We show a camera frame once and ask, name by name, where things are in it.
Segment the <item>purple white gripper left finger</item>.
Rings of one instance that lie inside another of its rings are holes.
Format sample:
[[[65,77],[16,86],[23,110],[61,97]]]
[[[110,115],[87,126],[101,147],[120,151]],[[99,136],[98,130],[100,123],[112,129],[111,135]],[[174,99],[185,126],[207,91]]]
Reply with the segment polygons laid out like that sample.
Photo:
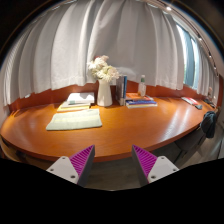
[[[87,184],[94,156],[95,146],[91,145],[70,157],[60,157],[47,171],[84,187]]]

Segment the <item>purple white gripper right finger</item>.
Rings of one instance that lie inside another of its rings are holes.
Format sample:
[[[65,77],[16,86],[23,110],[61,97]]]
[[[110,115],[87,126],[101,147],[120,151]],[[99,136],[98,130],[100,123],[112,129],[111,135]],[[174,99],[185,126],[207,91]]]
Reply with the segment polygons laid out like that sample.
[[[165,156],[155,156],[139,146],[132,146],[132,158],[141,186],[145,186],[178,171]]]

